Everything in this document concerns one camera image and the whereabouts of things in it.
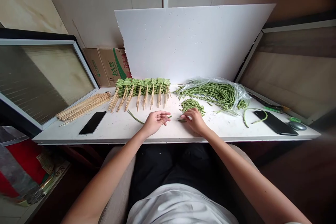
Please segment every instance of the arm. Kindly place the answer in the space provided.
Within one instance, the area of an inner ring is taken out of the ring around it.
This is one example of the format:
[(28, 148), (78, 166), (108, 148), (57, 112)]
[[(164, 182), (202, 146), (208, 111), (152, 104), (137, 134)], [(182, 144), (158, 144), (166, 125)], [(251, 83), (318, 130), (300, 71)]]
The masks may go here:
[(185, 119), (189, 126), (204, 137), (213, 147), (233, 179), (265, 223), (299, 222), (311, 224), (278, 188), (205, 124), (197, 108), (189, 109), (181, 118)]
[(90, 181), (66, 214), (62, 224), (96, 224), (126, 168), (142, 143), (161, 125), (167, 125), (169, 112), (149, 114), (144, 126)]

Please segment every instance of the white tabletop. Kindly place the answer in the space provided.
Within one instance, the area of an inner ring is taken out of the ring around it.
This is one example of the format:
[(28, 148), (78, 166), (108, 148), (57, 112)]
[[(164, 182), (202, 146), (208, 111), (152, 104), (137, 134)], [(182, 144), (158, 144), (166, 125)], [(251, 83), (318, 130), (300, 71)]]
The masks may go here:
[[(177, 86), (172, 85), (170, 91), (175, 91), (176, 87)], [(114, 87), (104, 87), (100, 88), (96, 93), (104, 93), (106, 91), (114, 93), (114, 90)], [(140, 121), (145, 122), (148, 114), (157, 110), (169, 111), (173, 116), (167, 126), (162, 126), (160, 130), (150, 136), (145, 143), (206, 142), (204, 138), (193, 132), (187, 123), (178, 121), (182, 114), (179, 109), (182, 108), (180, 104), (183, 100), (178, 100), (178, 97), (175, 94), (171, 95), (172, 98), (170, 98), (170, 101), (168, 101), (168, 105), (165, 108), (163, 108), (163, 98), (162, 105), (158, 108), (156, 104), (158, 95), (155, 95), (151, 111), (148, 106), (147, 109), (139, 109), (137, 112), (135, 106), (137, 97), (133, 97), (131, 100), (128, 108)], [(263, 122), (251, 124), (252, 122), (259, 120), (259, 118), (253, 114), (254, 110), (246, 111), (246, 122), (250, 127), (246, 128), (242, 116), (232, 116), (224, 112), (213, 113), (212, 111), (219, 109), (216, 105), (211, 107), (203, 100), (197, 99), (197, 101), (204, 106), (206, 114), (203, 119), (206, 124), (225, 142), (310, 140), (320, 136), (320, 133), (309, 127), (307, 127), (307, 130), (305, 131), (300, 131), (298, 136), (278, 135)], [(107, 111), (108, 106), (108, 103), (105, 103), (88, 114), (61, 127), (59, 126), (64, 122), (58, 120), (38, 134), (33, 140), (42, 145), (125, 144), (128, 139), (142, 127), (142, 124), (134, 120), (128, 112), (124, 112), (125, 104), (118, 113), (110, 113), (110, 111), (108, 111), (93, 134), (78, 135), (94, 113)], [(252, 99), (249, 107), (261, 109), (263, 105)], [(290, 116), (275, 112), (271, 113), (281, 121), (285, 123), (289, 122)]]

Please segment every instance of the hand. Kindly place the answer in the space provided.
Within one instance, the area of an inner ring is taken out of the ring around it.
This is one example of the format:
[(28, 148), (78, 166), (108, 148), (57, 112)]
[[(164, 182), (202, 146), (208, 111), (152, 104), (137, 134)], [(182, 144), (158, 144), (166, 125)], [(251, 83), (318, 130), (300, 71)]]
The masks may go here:
[(169, 112), (161, 110), (150, 113), (141, 131), (144, 132), (147, 137), (153, 135), (162, 125), (167, 126), (167, 122), (170, 121), (170, 118), (168, 118), (169, 115)]
[(181, 115), (181, 119), (186, 120), (190, 128), (201, 136), (204, 136), (204, 134), (210, 130), (203, 121), (202, 115), (197, 108), (188, 109)]

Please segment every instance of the long green bean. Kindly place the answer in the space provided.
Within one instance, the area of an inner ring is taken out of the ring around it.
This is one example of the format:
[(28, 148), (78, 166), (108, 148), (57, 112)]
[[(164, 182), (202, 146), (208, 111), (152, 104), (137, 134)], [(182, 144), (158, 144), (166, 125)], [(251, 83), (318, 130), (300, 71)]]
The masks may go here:
[(128, 112), (129, 112), (129, 114), (135, 119), (135, 120), (137, 120), (139, 123), (141, 123), (141, 124), (145, 124), (144, 122), (142, 122), (142, 121), (140, 121), (138, 118), (136, 118), (133, 114), (132, 114), (132, 112), (130, 111), (130, 110), (127, 110)]
[(196, 86), (182, 90), (183, 87), (179, 88), (173, 93), (177, 93), (178, 99), (183, 99), (186, 96), (192, 98), (197, 98), (204, 100), (208, 103), (214, 103), (220, 110), (214, 111), (219, 113), (221, 111), (229, 111), (232, 114), (237, 115), (232, 111), (234, 105), (237, 106), (237, 109), (245, 109), (248, 104), (244, 100), (236, 102), (235, 88), (230, 84), (208, 82), (202, 86)]
[[(243, 121), (244, 121), (244, 124), (245, 124), (245, 126), (246, 126), (247, 128), (249, 128), (249, 126), (247, 125), (246, 120), (245, 120), (245, 112), (246, 112), (246, 110), (249, 110), (249, 109), (263, 111), (263, 110), (261, 110), (261, 109), (259, 109), (259, 108), (248, 108), (248, 109), (246, 108), (246, 109), (244, 109)], [(255, 122), (253, 122), (252, 124), (259, 123), (259, 122), (261, 122), (261, 121), (265, 121), (265, 120), (267, 119), (268, 114), (266, 113), (266, 111), (263, 111), (263, 112), (264, 112), (265, 115), (266, 115), (265, 118), (263, 118), (263, 119), (261, 119), (261, 120), (259, 120), (259, 121), (255, 121)]]

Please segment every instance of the red object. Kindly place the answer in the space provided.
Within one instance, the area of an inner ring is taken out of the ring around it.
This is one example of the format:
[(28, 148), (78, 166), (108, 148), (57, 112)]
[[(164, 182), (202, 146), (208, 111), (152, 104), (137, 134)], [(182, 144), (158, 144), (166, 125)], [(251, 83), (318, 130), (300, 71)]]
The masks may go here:
[[(20, 184), (20, 178), (24, 173), (27, 173), (31, 180), (35, 181), (38, 185), (42, 184), (43, 178), (47, 175), (47, 172), (42, 168), (40, 161), (37, 159), (43, 151), (42, 146), (37, 145), (31, 139), (27, 139), (17, 144), (5, 147), (0, 146), (0, 148), (6, 148), (9, 151), (8, 155), (12, 155), (15, 159), (15, 162), (11, 161), (8, 167), (5, 167), (6, 172), (0, 170), (1, 194), (11, 198), (22, 198), (24, 195), (20, 195), (15, 188), (16, 186), (24, 188), (25, 185)], [(15, 174), (11, 174), (11, 169), (17, 167), (19, 167), (19, 170), (22, 170), (23, 174), (8, 179), (8, 176), (15, 176)]]

